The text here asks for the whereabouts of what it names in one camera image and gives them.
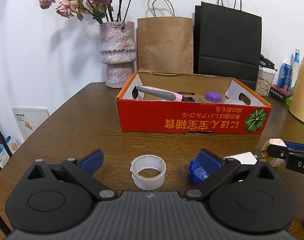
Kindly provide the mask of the blue plastic bottle cap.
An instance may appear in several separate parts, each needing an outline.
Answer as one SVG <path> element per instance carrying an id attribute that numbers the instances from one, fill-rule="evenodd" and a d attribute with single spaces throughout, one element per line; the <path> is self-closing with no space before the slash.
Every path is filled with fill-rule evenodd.
<path id="1" fill-rule="evenodd" d="M 209 178 L 209 174 L 200 166 L 199 158 L 196 157 L 189 163 L 188 179 L 194 185 L 197 185 L 198 183 L 206 180 L 207 178 Z"/>

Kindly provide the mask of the cream cube plug adapter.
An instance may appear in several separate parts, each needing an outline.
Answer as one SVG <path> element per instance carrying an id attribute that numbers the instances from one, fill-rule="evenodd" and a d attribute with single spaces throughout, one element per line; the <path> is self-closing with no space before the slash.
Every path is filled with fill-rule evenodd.
<path id="1" fill-rule="evenodd" d="M 261 154 L 273 167 L 278 167 L 285 163 L 281 151 L 286 148 L 287 145 L 281 139 L 269 139 L 262 147 Z"/>

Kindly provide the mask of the translucent white plastic container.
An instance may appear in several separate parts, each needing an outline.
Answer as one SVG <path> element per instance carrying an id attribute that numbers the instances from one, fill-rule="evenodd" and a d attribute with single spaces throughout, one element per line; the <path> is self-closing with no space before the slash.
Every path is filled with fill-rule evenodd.
<path id="1" fill-rule="evenodd" d="M 226 99 L 224 101 L 225 105 L 246 105 L 245 102 L 240 101 L 240 100 L 233 100 L 233 99 Z"/>

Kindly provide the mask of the purple plastic bottle cap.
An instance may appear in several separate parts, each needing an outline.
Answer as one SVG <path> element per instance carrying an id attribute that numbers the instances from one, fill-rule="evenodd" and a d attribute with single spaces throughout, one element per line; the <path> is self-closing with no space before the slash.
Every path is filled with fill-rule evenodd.
<path id="1" fill-rule="evenodd" d="M 217 92 L 207 92 L 205 99 L 213 103 L 219 103 L 222 100 L 222 95 Z"/>

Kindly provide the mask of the pink grey pet brush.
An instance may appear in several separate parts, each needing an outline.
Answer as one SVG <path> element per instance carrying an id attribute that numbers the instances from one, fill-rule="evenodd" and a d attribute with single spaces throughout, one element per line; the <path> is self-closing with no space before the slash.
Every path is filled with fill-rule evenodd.
<path id="1" fill-rule="evenodd" d="M 136 90 L 138 92 L 142 92 L 144 94 L 149 94 L 163 100 L 167 101 L 176 101 L 176 102 L 203 102 L 201 99 L 193 98 L 193 97 L 185 97 L 179 93 L 171 92 L 169 90 L 160 89 L 156 87 L 150 86 L 136 86 Z"/>

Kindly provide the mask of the white power adapter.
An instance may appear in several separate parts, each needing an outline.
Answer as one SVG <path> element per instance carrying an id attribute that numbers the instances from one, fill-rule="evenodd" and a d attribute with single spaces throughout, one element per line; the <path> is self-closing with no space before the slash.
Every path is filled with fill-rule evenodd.
<path id="1" fill-rule="evenodd" d="M 252 152 L 245 152 L 224 157 L 224 159 L 228 158 L 236 159 L 243 165 L 255 165 L 257 162 L 257 156 Z"/>

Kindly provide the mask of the white tape roll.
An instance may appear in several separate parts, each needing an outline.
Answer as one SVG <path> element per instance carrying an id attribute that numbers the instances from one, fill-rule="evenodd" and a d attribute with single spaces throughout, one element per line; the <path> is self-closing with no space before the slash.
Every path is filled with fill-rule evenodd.
<path id="1" fill-rule="evenodd" d="M 134 184 L 141 190 L 154 191 L 166 178 L 165 161 L 152 154 L 141 155 L 131 161 L 130 172 Z"/>

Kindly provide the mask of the clear seed storage container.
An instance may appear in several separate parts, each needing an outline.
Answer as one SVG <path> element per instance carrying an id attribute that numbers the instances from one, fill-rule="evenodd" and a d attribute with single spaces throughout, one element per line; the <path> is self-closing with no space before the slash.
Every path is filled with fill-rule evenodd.
<path id="1" fill-rule="evenodd" d="M 275 64 L 264 55 L 260 55 L 258 78 L 256 81 L 256 94 L 264 97 L 269 95 L 275 74 Z"/>

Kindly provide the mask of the red cardboard box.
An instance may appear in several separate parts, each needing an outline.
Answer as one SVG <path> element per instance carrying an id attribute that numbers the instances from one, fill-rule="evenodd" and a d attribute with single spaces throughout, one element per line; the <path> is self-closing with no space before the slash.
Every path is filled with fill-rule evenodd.
<path id="1" fill-rule="evenodd" d="M 176 102 L 144 94 L 136 86 L 150 86 L 203 102 Z M 207 92 L 222 95 L 219 103 Z M 226 99 L 246 105 L 225 105 Z M 157 133 L 255 134 L 266 125 L 272 106 L 246 85 L 231 77 L 197 74 L 135 72 L 116 97 L 122 131 Z"/>

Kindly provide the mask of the blue white package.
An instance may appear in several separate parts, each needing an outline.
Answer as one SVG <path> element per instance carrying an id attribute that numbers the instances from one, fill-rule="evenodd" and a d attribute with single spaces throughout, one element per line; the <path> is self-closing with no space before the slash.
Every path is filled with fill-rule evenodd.
<path id="1" fill-rule="evenodd" d="M 17 141 L 16 138 L 11 137 L 10 135 L 6 138 L 7 145 L 11 150 L 11 153 L 14 155 L 17 149 L 20 147 L 20 143 Z M 10 157 L 4 146 L 0 143 L 0 171 L 4 168 L 4 166 L 9 161 Z"/>

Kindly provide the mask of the clear glass bottle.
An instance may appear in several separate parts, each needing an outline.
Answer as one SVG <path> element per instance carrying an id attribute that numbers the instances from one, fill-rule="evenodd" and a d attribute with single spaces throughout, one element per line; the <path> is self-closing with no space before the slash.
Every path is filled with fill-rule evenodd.
<path id="1" fill-rule="evenodd" d="M 296 85 L 296 80 L 298 77 L 298 72 L 299 72 L 299 58 L 300 58 L 300 50 L 296 49 L 295 51 L 295 56 L 293 59 L 293 64 L 292 64 L 292 73 L 291 73 L 291 87 L 290 87 L 290 93 L 293 94 L 294 88 Z"/>

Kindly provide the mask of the black paper bag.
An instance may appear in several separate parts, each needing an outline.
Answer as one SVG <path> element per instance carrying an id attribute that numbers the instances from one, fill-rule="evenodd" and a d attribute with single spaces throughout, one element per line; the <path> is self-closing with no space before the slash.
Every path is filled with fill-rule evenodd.
<path id="1" fill-rule="evenodd" d="M 202 2 L 195 7 L 193 72 L 233 77 L 255 89 L 262 40 L 260 16 Z"/>

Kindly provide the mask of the purple ceramic vase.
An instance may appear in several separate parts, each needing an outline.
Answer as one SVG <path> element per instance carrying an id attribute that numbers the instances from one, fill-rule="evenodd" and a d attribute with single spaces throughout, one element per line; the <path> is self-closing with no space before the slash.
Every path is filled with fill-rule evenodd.
<path id="1" fill-rule="evenodd" d="M 135 23 L 106 22 L 100 29 L 100 57 L 106 64 L 105 84 L 122 88 L 134 71 L 136 61 Z"/>

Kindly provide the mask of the brown paper bag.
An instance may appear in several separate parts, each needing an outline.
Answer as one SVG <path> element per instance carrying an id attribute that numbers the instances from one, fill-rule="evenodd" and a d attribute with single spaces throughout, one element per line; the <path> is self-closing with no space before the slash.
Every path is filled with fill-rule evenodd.
<path id="1" fill-rule="evenodd" d="M 137 20 L 138 70 L 150 73 L 192 74 L 193 72 L 193 19 L 175 15 L 172 3 L 170 16 L 156 15 L 154 4 L 148 0 L 152 17 Z"/>

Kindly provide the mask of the dried rose bouquet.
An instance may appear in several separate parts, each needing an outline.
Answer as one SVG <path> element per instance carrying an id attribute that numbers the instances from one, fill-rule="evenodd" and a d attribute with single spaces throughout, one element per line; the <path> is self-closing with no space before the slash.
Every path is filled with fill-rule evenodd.
<path id="1" fill-rule="evenodd" d="M 56 13 L 64 18 L 71 18 L 76 16 L 80 21 L 83 20 L 84 15 L 92 16 L 92 19 L 103 24 L 105 22 L 120 22 L 125 23 L 128 15 L 131 1 L 128 1 L 125 13 L 122 13 L 123 0 L 118 0 L 118 8 L 116 18 L 113 17 L 112 0 L 39 0 L 41 9 L 49 9 L 53 4 L 57 3 Z"/>

